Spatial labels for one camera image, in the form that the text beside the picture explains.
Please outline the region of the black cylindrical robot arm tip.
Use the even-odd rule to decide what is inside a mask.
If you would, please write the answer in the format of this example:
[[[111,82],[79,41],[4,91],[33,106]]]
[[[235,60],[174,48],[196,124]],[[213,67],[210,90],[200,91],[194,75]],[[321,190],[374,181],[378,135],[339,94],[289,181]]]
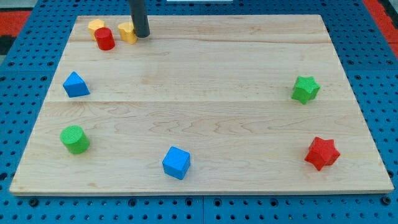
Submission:
[[[138,38],[146,38],[150,35],[149,21],[145,0],[128,0],[131,19]]]

